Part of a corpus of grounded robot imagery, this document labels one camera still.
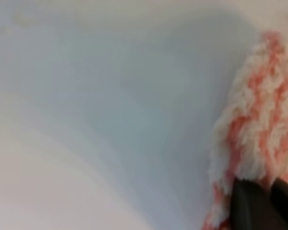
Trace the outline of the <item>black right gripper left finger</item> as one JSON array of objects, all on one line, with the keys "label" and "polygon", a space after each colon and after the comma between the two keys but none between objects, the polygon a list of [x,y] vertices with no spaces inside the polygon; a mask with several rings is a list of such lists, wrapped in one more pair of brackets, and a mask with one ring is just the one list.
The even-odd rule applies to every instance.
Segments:
[{"label": "black right gripper left finger", "polygon": [[287,223],[273,208],[268,193],[246,180],[234,182],[229,221],[233,230],[287,229]]}]

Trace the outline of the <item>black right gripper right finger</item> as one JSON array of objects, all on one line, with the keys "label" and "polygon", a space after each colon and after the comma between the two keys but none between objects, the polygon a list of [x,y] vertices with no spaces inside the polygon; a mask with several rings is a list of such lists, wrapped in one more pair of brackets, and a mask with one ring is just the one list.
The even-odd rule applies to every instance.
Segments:
[{"label": "black right gripper right finger", "polygon": [[270,199],[280,216],[288,224],[288,183],[276,179],[271,187]]}]

